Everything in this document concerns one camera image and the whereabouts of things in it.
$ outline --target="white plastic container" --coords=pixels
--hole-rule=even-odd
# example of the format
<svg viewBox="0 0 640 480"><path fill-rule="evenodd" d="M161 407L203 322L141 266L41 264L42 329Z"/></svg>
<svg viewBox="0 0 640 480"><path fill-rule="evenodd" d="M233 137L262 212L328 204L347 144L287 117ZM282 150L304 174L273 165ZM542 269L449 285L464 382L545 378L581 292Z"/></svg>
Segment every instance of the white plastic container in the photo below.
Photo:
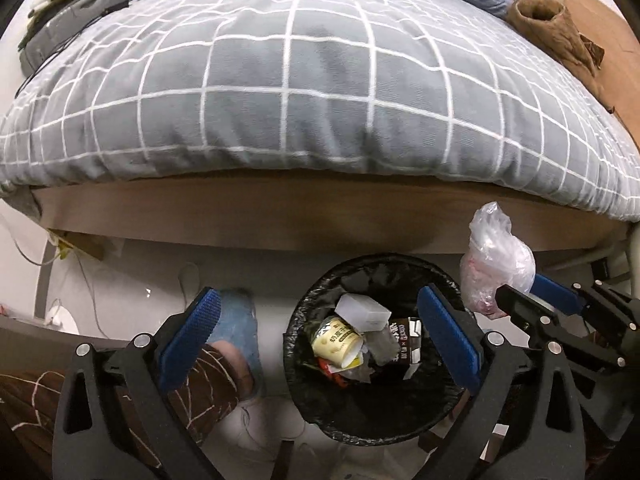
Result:
<svg viewBox="0 0 640 480"><path fill-rule="evenodd" d="M382 330L391 317L388 308L360 294L343 294L335 313L360 333Z"/></svg>

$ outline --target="brown patterned pants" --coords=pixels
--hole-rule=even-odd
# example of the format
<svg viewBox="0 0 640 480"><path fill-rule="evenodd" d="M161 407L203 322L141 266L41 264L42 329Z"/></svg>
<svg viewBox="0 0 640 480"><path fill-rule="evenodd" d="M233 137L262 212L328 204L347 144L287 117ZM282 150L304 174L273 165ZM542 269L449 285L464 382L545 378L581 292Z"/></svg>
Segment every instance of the brown patterned pants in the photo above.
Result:
<svg viewBox="0 0 640 480"><path fill-rule="evenodd" d="M64 379L53 370L0 374L0 415L49 477L53 425ZM118 398L140 457L147 465L158 466L126 389L121 388ZM169 394L169 400L194 441L202 444L213 426L238 405L238 389L226 359L214 348L202 348L186 382Z"/></svg>

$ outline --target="gray case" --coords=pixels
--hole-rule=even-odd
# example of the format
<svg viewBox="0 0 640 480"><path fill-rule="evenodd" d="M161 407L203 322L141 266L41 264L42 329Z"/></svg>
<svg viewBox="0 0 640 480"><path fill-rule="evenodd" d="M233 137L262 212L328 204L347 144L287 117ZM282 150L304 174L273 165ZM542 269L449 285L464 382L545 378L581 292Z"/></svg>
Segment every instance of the gray case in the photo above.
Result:
<svg viewBox="0 0 640 480"><path fill-rule="evenodd" d="M29 77L66 40L80 32L87 23L105 10L129 0L76 0L51 18L20 51L20 66Z"/></svg>

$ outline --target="gray plaid bedspread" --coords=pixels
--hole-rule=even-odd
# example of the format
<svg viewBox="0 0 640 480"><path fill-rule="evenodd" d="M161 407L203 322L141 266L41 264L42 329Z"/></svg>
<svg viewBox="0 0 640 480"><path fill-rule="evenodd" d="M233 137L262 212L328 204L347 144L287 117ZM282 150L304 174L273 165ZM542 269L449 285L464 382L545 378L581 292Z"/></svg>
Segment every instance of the gray plaid bedspread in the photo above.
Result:
<svg viewBox="0 0 640 480"><path fill-rule="evenodd" d="M629 134L461 0L136 0L53 60L0 132L5 194L311 168L495 182L640 219Z"/></svg>

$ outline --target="black trash bag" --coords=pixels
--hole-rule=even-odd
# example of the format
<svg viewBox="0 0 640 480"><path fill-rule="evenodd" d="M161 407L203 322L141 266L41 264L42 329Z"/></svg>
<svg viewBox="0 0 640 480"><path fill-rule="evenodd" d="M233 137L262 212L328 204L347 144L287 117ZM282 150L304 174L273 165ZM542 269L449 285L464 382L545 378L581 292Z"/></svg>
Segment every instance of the black trash bag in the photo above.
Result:
<svg viewBox="0 0 640 480"><path fill-rule="evenodd" d="M418 291L434 283L457 310L465 310L456 282L439 267L413 256L373 254L329 270L298 303L284 335L284 369L289 391L302 417L332 439L352 446L402 442L431 429L462 396L427 331L422 331L422 362L409 380L393 365L372 383L341 388L319 371L304 328L332 313L345 292L365 294L391 310L391 317L418 317Z"/></svg>

